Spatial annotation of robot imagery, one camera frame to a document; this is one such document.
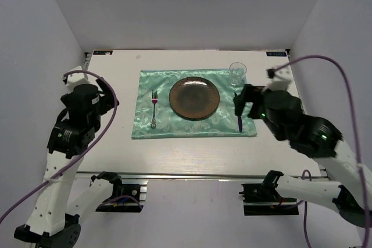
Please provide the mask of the green satin placemat cloth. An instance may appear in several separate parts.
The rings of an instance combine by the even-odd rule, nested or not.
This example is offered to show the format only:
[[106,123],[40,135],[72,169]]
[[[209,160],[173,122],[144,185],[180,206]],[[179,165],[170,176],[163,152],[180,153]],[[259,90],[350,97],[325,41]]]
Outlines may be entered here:
[[[181,118],[173,112],[169,103],[171,87],[186,77],[202,77],[214,83],[219,90],[220,103],[217,110],[205,120],[192,121]],[[158,91],[156,104],[156,128],[151,128],[153,104],[152,91]],[[138,94],[132,139],[160,138],[206,138],[206,137],[256,137],[257,131],[252,119],[242,118],[242,132],[234,115],[233,97],[242,86],[230,84],[227,69],[199,70],[142,70],[139,73]]]

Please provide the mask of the fork with pink neck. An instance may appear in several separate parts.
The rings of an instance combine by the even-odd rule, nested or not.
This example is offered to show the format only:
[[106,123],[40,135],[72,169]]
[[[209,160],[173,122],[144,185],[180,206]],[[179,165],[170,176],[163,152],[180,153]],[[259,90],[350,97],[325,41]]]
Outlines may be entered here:
[[153,104],[153,115],[152,115],[152,122],[151,128],[156,128],[156,104],[158,102],[158,91],[155,89],[152,91],[152,104]]

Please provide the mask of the clear drinking glass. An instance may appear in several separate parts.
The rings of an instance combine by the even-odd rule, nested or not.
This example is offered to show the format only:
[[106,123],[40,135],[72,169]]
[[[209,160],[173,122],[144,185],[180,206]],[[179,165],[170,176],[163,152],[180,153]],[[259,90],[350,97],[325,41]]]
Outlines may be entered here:
[[245,78],[247,68],[243,63],[235,62],[229,67],[230,72],[230,84],[238,86]]

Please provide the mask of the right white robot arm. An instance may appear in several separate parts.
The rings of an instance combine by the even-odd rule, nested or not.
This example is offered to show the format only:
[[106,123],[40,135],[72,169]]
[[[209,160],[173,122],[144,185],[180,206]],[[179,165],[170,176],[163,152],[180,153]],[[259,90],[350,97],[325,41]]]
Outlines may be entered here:
[[241,117],[246,103],[249,118],[261,119],[275,139],[325,167],[335,182],[295,181],[271,170],[262,183],[263,196],[271,201],[289,196],[321,205],[344,220],[366,227],[365,206],[371,206],[371,170],[358,164],[342,133],[328,120],[304,113],[301,100],[286,90],[272,91],[246,84],[233,98],[235,115]]

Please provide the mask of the brown speckled ceramic plate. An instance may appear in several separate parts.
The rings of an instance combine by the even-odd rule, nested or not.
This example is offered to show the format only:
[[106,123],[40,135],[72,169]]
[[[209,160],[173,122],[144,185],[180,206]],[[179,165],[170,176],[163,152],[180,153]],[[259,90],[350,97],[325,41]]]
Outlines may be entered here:
[[178,80],[169,92],[169,103],[176,115],[199,121],[210,117],[218,108],[220,94],[211,81],[202,77]]

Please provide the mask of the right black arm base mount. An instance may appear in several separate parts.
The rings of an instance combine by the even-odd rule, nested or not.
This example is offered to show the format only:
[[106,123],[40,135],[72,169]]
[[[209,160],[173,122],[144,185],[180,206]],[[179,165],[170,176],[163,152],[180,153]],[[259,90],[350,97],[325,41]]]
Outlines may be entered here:
[[299,215],[299,201],[283,198],[275,193],[266,193],[261,184],[242,184],[244,216]]

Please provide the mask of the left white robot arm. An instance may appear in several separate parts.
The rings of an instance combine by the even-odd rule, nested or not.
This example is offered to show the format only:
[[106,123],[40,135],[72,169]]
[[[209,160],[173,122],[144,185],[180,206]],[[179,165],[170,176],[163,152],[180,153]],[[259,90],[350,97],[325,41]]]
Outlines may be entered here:
[[101,127],[101,116],[119,104],[112,88],[99,78],[95,84],[74,86],[61,97],[65,108],[57,117],[47,144],[43,187],[33,212],[14,237],[35,247],[73,247],[87,217],[105,200],[116,201],[123,194],[119,175],[102,172],[76,200],[68,199],[82,154],[91,148]]

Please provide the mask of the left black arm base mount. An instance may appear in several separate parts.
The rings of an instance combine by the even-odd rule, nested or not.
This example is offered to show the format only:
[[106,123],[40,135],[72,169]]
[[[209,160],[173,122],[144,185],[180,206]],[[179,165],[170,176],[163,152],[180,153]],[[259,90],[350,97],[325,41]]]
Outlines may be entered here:
[[147,182],[138,179],[123,179],[111,197],[98,206],[102,213],[140,213],[147,193]]

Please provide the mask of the purple handled knife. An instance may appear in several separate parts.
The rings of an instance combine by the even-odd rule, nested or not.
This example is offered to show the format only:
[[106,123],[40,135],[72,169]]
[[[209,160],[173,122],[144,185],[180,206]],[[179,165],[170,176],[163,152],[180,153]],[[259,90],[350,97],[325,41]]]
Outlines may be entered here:
[[245,103],[242,101],[241,95],[238,95],[236,92],[234,93],[234,112],[238,120],[238,129],[239,132],[242,132],[242,112],[244,111]]

